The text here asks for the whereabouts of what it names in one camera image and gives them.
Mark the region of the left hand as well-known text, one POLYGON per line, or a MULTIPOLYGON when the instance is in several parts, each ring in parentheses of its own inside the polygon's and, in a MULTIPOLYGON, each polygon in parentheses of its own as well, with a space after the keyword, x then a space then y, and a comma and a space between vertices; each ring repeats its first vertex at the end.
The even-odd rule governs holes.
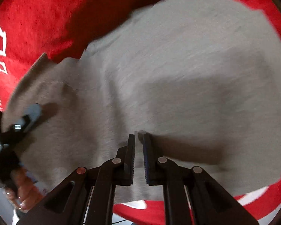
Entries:
POLYGON ((32 179, 27 176, 25 168, 13 170, 11 177, 16 185, 17 192, 15 193, 12 189, 5 187, 4 193, 14 208, 26 213, 44 198, 32 179))

